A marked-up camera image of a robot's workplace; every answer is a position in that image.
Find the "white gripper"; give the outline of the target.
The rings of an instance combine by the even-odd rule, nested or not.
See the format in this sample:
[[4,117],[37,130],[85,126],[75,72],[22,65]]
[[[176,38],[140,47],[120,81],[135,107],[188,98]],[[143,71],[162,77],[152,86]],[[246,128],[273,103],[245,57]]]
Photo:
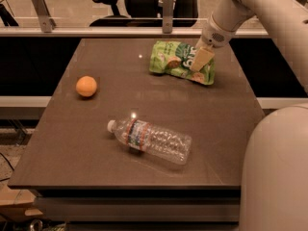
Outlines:
[[235,33],[234,22],[230,16],[212,13],[195,46],[199,49],[192,60],[190,70],[200,71],[215,56],[212,48],[207,47],[223,47],[235,36]]

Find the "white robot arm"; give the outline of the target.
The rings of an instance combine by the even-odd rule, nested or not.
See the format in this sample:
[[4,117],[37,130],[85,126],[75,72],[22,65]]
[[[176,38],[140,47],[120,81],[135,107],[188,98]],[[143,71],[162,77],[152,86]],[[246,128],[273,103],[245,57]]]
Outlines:
[[230,40],[258,17],[280,54],[241,59],[255,94],[273,111],[244,153],[239,231],[308,231],[308,9],[296,0],[220,0],[199,46]]

